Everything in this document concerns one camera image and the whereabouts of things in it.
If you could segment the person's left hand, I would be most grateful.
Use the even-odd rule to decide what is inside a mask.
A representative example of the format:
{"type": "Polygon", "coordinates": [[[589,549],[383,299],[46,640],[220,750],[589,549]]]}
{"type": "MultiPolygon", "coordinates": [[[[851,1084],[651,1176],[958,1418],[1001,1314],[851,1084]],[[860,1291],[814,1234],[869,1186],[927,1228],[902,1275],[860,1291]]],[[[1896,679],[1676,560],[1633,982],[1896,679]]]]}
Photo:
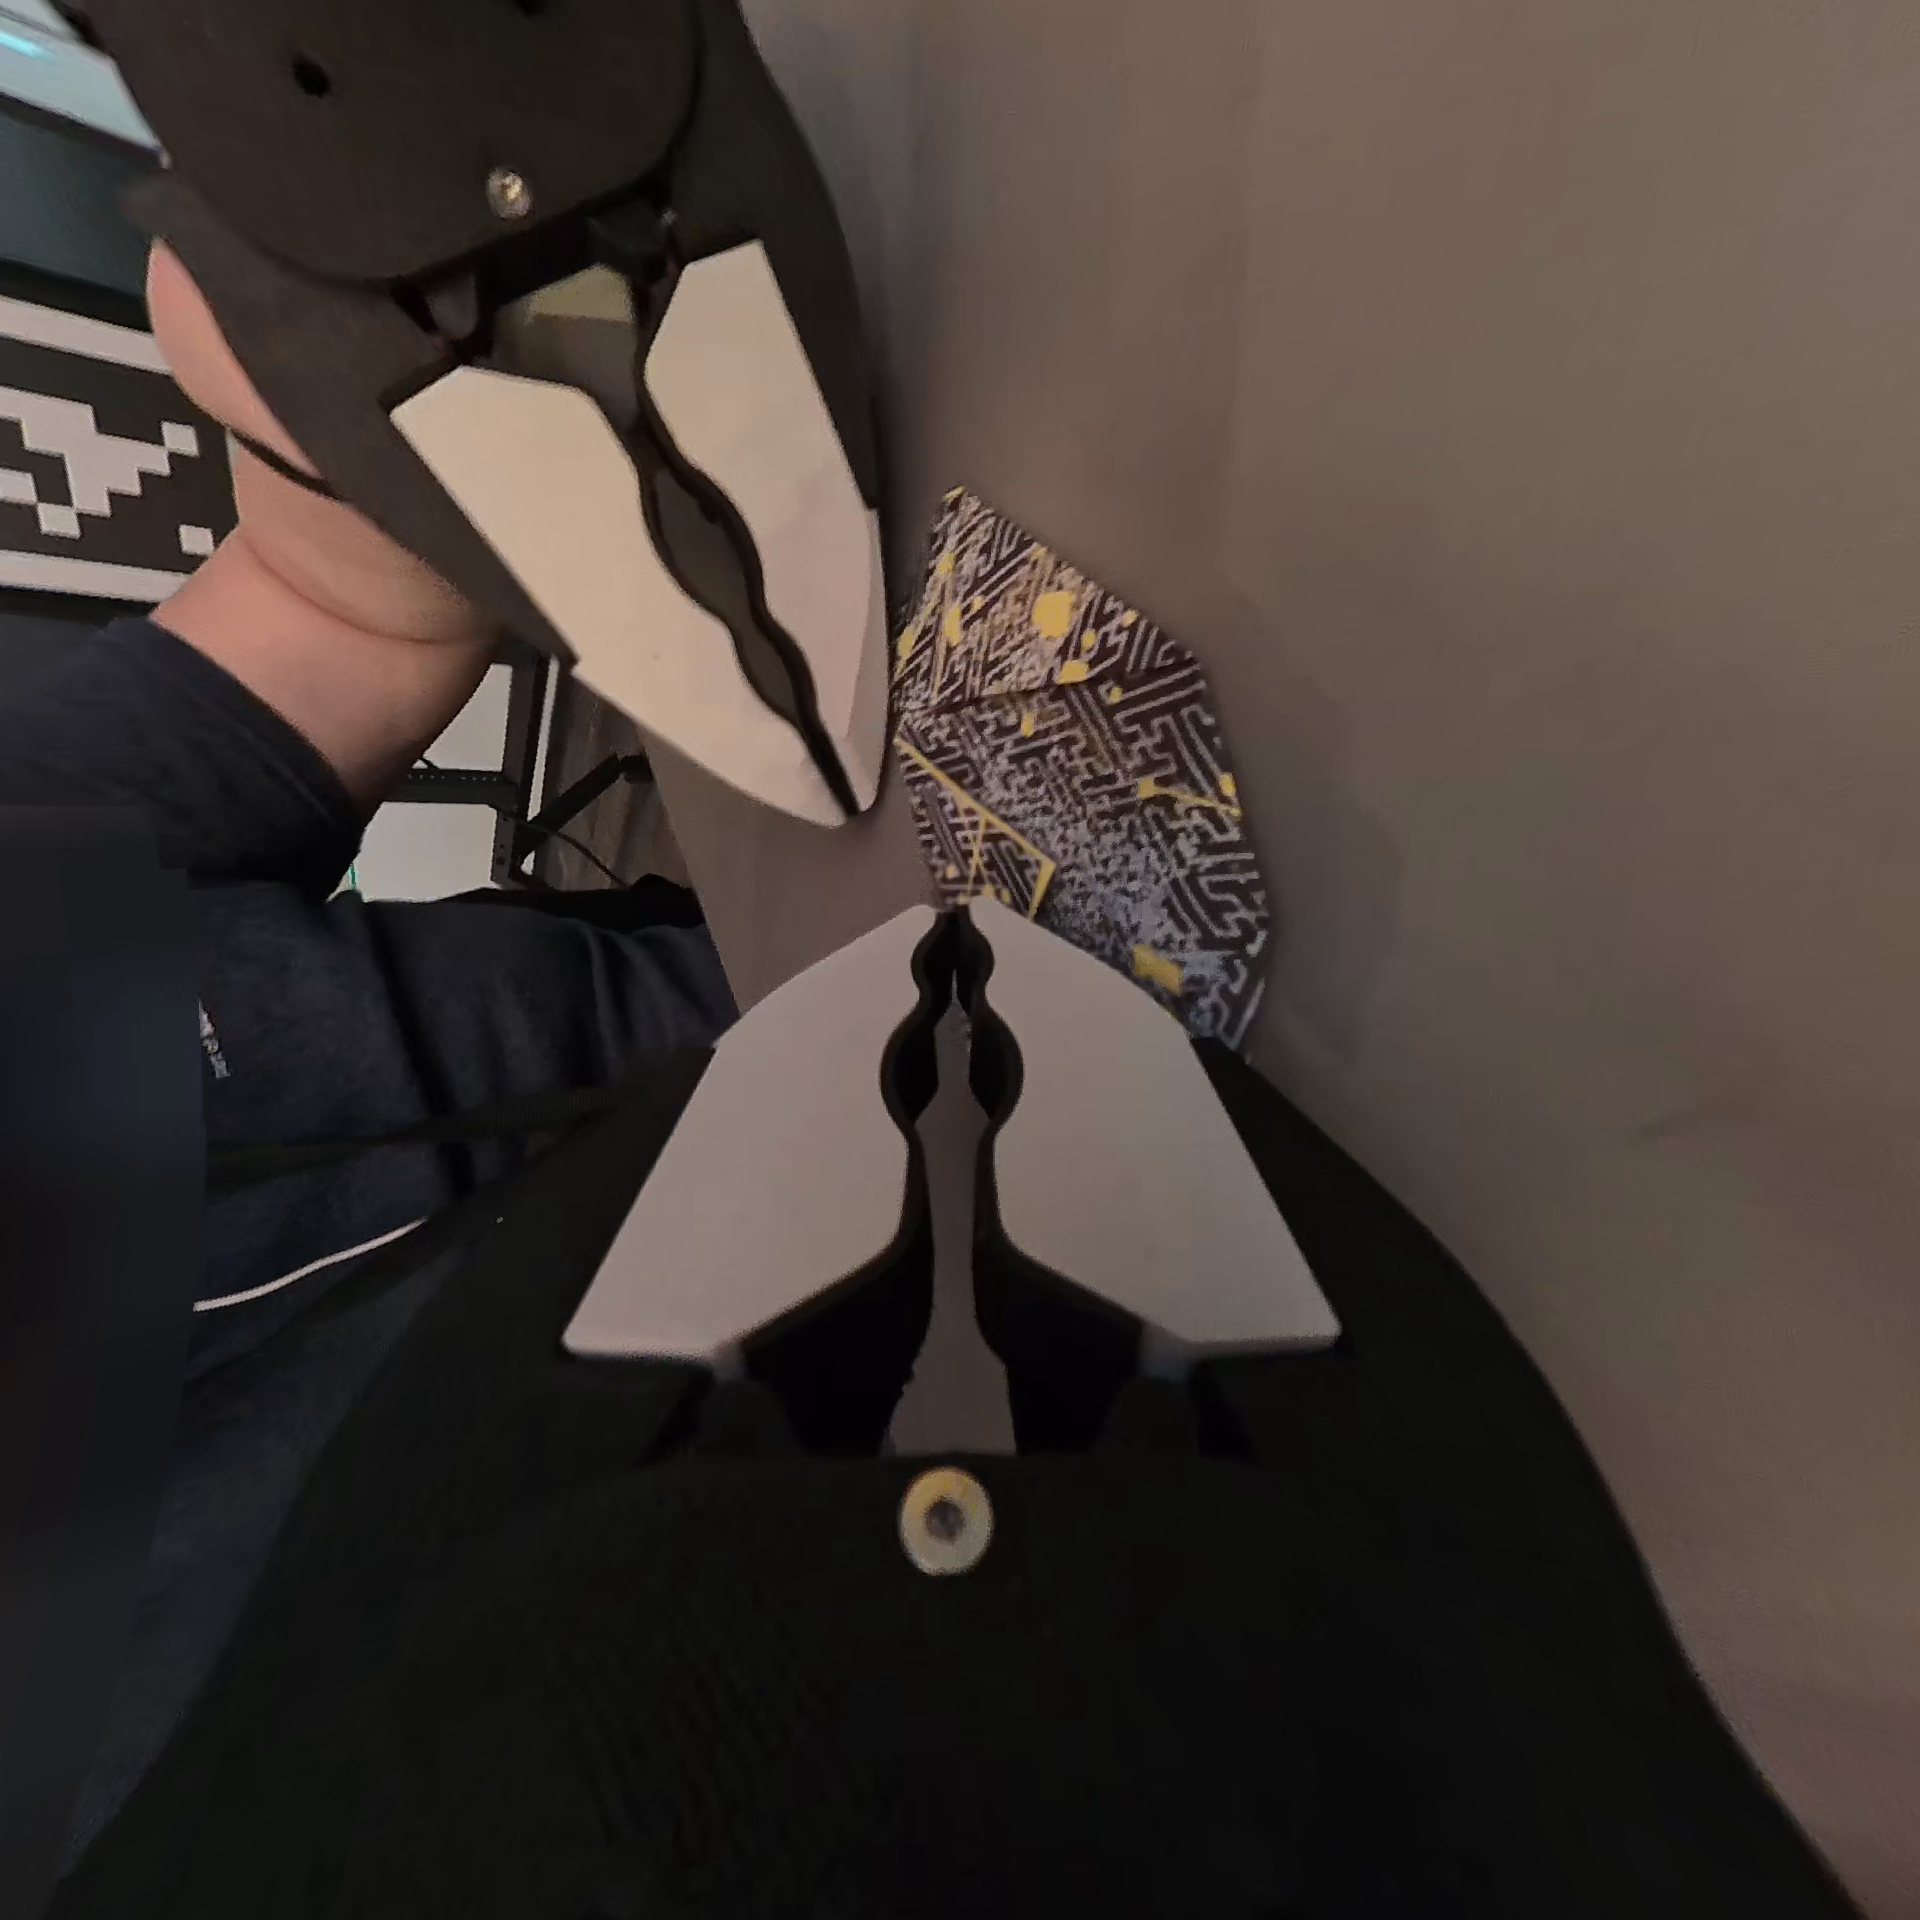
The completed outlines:
{"type": "Polygon", "coordinates": [[[292,490],[336,502],[337,493],[257,395],[201,288],[161,240],[149,246],[144,298],[161,364],[180,392],[221,427],[231,468],[239,472],[249,464],[292,490]]]}

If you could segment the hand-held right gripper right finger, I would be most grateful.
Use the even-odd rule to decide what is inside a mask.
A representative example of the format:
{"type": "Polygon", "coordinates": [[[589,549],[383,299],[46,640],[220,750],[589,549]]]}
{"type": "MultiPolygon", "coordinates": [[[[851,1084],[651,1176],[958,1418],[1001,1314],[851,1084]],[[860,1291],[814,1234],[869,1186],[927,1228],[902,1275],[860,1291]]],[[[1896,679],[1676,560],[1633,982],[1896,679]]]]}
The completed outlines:
{"type": "Polygon", "coordinates": [[[1329,1350],[1337,1314],[1185,1029],[1003,902],[966,923],[999,1242],[1126,1314],[1151,1362],[1329,1350]]]}

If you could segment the person's left forearm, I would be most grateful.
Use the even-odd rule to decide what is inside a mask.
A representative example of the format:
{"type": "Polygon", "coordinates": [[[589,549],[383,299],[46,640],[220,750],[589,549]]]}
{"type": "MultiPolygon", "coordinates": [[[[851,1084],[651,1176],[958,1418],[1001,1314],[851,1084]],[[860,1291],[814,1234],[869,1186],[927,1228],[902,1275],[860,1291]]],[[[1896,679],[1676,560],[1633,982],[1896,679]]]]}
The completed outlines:
{"type": "Polygon", "coordinates": [[[229,435],[236,526],[152,619],[269,706],[371,814],[465,709],[495,624],[342,500],[229,435]]]}

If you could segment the black patterned origami paper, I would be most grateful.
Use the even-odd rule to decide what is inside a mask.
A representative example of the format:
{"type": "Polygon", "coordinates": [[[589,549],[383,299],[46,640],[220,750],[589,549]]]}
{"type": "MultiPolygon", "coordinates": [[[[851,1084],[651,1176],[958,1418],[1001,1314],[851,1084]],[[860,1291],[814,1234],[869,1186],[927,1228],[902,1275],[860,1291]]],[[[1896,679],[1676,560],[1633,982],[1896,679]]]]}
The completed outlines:
{"type": "Polygon", "coordinates": [[[989,898],[1245,1051],[1273,916],[1198,659],[951,490],[893,654],[893,744],[936,898],[989,898]]]}

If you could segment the large dark screen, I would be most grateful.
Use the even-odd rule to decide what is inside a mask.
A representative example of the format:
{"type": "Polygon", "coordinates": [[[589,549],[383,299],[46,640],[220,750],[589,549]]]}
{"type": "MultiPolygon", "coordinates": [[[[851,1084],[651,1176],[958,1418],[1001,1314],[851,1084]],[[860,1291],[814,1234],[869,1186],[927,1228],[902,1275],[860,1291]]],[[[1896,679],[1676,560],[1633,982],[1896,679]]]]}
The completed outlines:
{"type": "Polygon", "coordinates": [[[159,168],[155,150],[5,99],[5,283],[59,282],[100,308],[142,303],[149,235],[127,192],[159,168]]]}

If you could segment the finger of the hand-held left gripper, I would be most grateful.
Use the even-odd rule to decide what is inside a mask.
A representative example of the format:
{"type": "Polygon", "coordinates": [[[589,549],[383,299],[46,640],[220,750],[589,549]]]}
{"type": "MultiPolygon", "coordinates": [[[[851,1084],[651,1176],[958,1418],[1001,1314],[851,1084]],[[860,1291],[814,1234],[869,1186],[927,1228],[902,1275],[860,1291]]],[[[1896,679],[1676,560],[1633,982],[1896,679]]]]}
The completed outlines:
{"type": "Polygon", "coordinates": [[[679,270],[640,362],[664,439],[713,482],[751,544],[758,602],[798,646],[824,757],[799,818],[857,818],[885,757],[880,518],[758,238],[679,270]]]}
{"type": "Polygon", "coordinates": [[[749,685],[725,622],[660,562],[640,472],[588,392],[455,367],[391,420],[591,692],[749,800],[845,820],[803,733],[749,685]]]}

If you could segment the framed black-white marker sign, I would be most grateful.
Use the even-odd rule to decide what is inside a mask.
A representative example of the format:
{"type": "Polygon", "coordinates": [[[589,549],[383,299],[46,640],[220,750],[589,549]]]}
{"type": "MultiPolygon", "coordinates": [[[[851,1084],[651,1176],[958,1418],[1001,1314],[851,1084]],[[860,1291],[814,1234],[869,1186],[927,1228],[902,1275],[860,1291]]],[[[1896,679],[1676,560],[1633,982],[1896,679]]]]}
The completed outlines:
{"type": "Polygon", "coordinates": [[[1,588],[150,607],[236,524],[224,429],[144,324],[1,295],[1,588]]]}

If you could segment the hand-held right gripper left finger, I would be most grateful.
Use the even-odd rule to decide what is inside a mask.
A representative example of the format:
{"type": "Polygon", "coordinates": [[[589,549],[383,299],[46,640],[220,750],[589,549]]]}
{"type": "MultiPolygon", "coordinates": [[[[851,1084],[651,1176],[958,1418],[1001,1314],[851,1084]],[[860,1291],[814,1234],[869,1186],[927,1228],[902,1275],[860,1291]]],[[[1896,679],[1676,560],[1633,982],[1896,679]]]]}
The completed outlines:
{"type": "Polygon", "coordinates": [[[789,978],[715,1044],[563,1347],[584,1360],[747,1370],[895,1239],[908,1132],[880,1062],[921,1010],[916,902],[789,978]]]}

